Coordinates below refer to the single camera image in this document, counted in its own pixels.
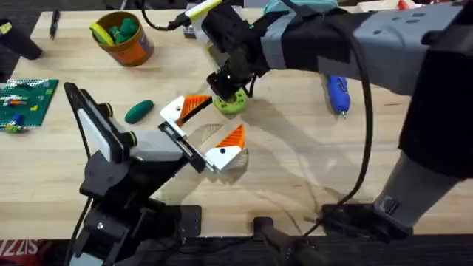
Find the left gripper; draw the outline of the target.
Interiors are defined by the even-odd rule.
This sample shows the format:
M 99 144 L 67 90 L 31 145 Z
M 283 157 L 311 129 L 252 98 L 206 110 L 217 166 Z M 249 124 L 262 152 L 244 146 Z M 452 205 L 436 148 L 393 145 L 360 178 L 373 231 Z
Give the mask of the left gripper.
M 181 127 L 212 102 L 210 95 L 179 96 L 160 115 Z M 186 154 L 168 132 L 126 132 L 113 117 L 93 106 L 79 109 L 79 123 L 83 136 L 92 137 L 97 149 L 87 160 L 79 191 L 98 202 L 123 207 L 144 202 L 186 164 L 197 163 L 198 171 L 205 168 L 203 159 Z M 245 127 L 239 124 L 204 153 L 207 168 L 212 172 L 225 169 L 244 147 Z

